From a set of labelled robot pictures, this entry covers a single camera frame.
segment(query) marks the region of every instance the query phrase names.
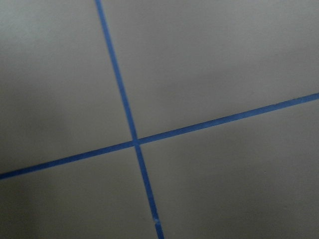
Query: gray floor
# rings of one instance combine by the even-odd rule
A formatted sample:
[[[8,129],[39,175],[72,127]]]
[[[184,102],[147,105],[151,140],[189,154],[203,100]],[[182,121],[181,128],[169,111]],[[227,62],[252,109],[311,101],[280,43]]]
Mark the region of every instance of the gray floor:
[[[103,0],[139,138],[319,92],[316,0]],[[141,145],[166,239],[317,239],[319,101]],[[0,175],[131,141],[93,0],[0,0]],[[133,147],[0,181],[2,239],[157,239]]]

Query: blue line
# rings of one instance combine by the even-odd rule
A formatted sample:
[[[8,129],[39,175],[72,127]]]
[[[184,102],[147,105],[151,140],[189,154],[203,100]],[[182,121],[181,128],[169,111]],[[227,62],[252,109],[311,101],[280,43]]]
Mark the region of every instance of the blue line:
[[[115,74],[115,78],[119,87],[119,91],[121,94],[121,98],[122,98],[122,102],[123,102],[123,106],[124,106],[124,110],[125,110],[125,114],[126,114],[126,118],[130,127],[130,131],[131,131],[131,135],[132,135],[132,140],[133,140],[133,145],[135,148],[135,152],[138,158],[138,162],[139,162],[139,166],[140,166],[140,170],[141,170],[141,174],[143,177],[143,182],[144,182],[144,187],[147,193],[147,197],[148,197],[148,201],[149,201],[149,205],[151,208],[151,212],[152,212],[152,217],[155,223],[155,229],[158,235],[159,239],[164,239],[164,235],[163,235],[163,231],[162,231],[162,227],[160,224],[160,220],[159,220],[159,215],[157,212],[157,208],[156,208],[156,204],[155,204],[155,200],[154,200],[154,196],[153,196],[153,192],[152,192],[152,188],[151,188],[151,183],[149,180],[149,176],[147,173],[147,169],[145,166],[145,162],[143,159],[143,154],[141,151],[141,147],[138,141],[138,137],[137,137],[137,133],[136,133],[136,128],[134,125],[134,121],[133,121],[133,117],[132,117],[132,112],[130,109],[130,104],[129,104],[129,100],[127,97],[127,94],[125,92],[125,87],[124,87],[124,83],[122,80],[122,76],[121,76],[121,72],[120,72],[120,68],[118,65],[118,61],[116,58],[116,54],[113,48],[113,44],[111,41],[111,35],[109,32],[109,28],[107,25],[107,21],[104,15],[104,11],[103,11],[103,6],[101,3],[101,0],[95,0],[96,3],[96,7],[97,7],[97,11],[100,17],[100,21],[101,21],[101,25],[102,25],[102,30],[103,30],[103,34],[105,37],[105,42],[106,45],[108,47],[109,50],[109,54],[110,54],[110,58],[111,58],[111,62],[113,65],[113,70],[114,70],[114,74]]]
[[[110,153],[113,151],[129,148],[129,147],[133,147],[132,141],[112,145],[112,146],[109,146],[106,148],[96,149],[96,150],[85,152],[85,153],[76,154],[76,155],[69,156],[66,158],[57,159],[54,161],[50,161],[50,162],[34,165],[31,167],[26,167],[26,168],[14,170],[14,171],[7,172],[7,173],[3,173],[3,174],[0,174],[0,180],[5,179],[5,178],[18,176],[18,175],[22,175],[22,174],[26,174],[26,173],[39,171],[39,170],[46,169],[46,168],[55,167],[55,166],[62,165],[65,163],[75,162],[75,161],[78,161],[81,159],[85,159],[85,158],[89,158],[89,157],[93,157],[93,156],[97,156],[97,155],[101,155],[101,154],[105,154],[105,153]]]
[[[313,94],[313,95],[308,95],[308,96],[292,99],[292,100],[289,100],[289,101],[280,102],[280,103],[275,104],[275,105],[269,105],[269,106],[257,108],[257,109],[254,109],[254,110],[250,110],[250,111],[234,114],[234,115],[231,115],[231,116],[226,116],[226,117],[222,117],[222,118],[219,118],[219,119],[213,119],[213,120],[206,121],[206,122],[203,122],[203,123],[197,123],[197,124],[190,125],[190,126],[187,126],[187,127],[173,129],[173,130],[170,130],[170,131],[167,131],[167,132],[163,132],[163,133],[158,133],[158,134],[155,134],[155,135],[147,136],[147,137],[139,139],[139,144],[149,143],[149,142],[161,140],[161,139],[164,139],[164,138],[173,137],[173,136],[176,136],[176,135],[180,135],[180,134],[184,134],[184,133],[200,130],[200,129],[203,129],[203,128],[216,126],[216,125],[223,124],[223,123],[228,123],[228,122],[244,119],[244,118],[251,117],[251,116],[264,114],[264,113],[271,112],[271,111],[276,111],[276,110],[279,110],[279,109],[283,109],[283,108],[286,108],[286,107],[299,105],[299,104],[302,104],[302,103],[306,103],[306,102],[310,102],[310,101],[314,101],[314,100],[318,100],[318,99],[319,99],[319,93],[316,93],[316,94]]]

